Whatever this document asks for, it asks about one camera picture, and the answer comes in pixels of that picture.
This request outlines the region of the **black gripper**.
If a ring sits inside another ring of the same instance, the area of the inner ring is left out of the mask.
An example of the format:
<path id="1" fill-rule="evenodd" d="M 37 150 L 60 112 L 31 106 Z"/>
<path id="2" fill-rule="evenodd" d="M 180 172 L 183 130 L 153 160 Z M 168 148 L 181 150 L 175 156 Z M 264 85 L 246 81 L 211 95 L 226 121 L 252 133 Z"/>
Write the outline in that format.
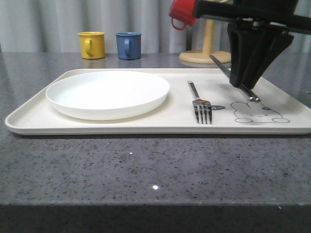
<path id="1" fill-rule="evenodd" d="M 254 88 L 268 66 L 291 45 L 294 36 L 287 32 L 262 32 L 242 28 L 247 19 L 262 28 L 277 28 L 295 33 L 311 33 L 311 19 L 294 14 L 298 1 L 235 0 L 232 4 L 196 0 L 195 18 L 209 18 L 229 23 L 231 73 L 229 82 L 234 87 Z"/>

